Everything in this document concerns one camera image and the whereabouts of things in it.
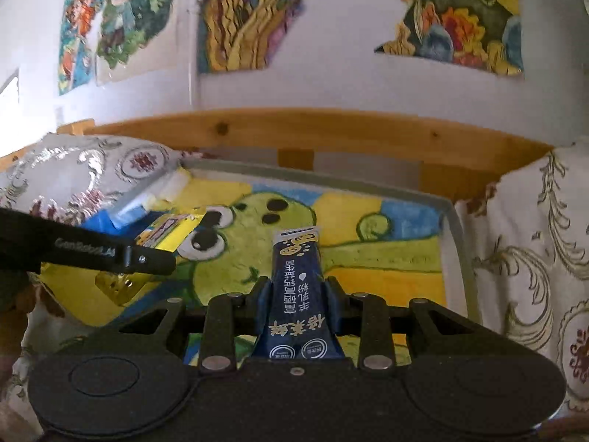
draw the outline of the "wooden headboard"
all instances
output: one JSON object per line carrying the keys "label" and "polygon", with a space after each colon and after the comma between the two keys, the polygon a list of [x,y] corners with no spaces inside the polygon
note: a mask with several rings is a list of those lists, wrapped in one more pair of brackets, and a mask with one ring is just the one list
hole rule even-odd
{"label": "wooden headboard", "polygon": [[[58,128],[75,135],[141,138],[175,150],[260,147],[278,150],[282,167],[313,169],[315,151],[381,155],[421,165],[420,190],[452,200],[478,195],[501,175],[552,147],[492,129],[447,120],[339,109],[223,109],[132,119],[95,126],[91,119]],[[0,158],[0,170],[27,148]]]}

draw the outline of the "wall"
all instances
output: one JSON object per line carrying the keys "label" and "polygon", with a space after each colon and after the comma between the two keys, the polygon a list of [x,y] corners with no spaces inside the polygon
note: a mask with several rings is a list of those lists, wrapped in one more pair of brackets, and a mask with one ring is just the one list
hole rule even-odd
{"label": "wall", "polygon": [[[589,17],[581,0],[521,0],[525,76],[501,78],[427,60],[376,55],[399,0],[306,0],[272,66],[194,74],[196,0],[180,0],[177,66],[58,97],[64,0],[0,0],[0,84],[18,67],[23,144],[57,124],[228,106],[336,106],[437,116],[567,144],[589,123]],[[99,20],[94,27],[98,28]],[[10,122],[0,122],[4,128]]]}

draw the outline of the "wood knot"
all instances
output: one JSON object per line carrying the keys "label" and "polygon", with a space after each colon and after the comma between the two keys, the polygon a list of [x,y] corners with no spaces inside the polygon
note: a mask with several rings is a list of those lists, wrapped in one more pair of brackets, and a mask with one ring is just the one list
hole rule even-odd
{"label": "wood knot", "polygon": [[224,121],[219,121],[215,125],[215,130],[219,136],[226,136],[229,133],[229,125]]}

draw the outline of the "yellow painting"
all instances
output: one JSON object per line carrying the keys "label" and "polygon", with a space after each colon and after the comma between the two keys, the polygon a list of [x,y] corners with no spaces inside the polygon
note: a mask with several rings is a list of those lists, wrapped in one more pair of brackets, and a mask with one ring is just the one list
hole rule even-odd
{"label": "yellow painting", "polygon": [[302,11],[303,0],[202,0],[198,71],[265,68]]}
{"label": "yellow painting", "polygon": [[518,0],[403,0],[396,39],[377,53],[419,56],[500,75],[523,71]]}

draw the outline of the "painting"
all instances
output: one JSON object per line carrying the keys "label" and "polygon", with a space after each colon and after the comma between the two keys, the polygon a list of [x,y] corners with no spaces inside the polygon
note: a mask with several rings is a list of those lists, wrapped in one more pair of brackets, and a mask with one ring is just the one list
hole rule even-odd
{"label": "painting", "polygon": [[88,34],[103,3],[104,0],[66,0],[64,4],[58,66],[60,95],[85,85],[94,75],[94,53]]}
{"label": "painting", "polygon": [[160,48],[168,55],[176,53],[176,12],[174,0],[105,0],[97,54],[98,83],[117,80],[157,69],[151,67],[164,58],[147,53]]}
{"label": "painting", "polygon": [[518,0],[402,0],[396,39],[377,53],[417,56],[487,70],[523,71]]}
{"label": "painting", "polygon": [[302,11],[303,0],[202,0],[199,73],[265,68]]}

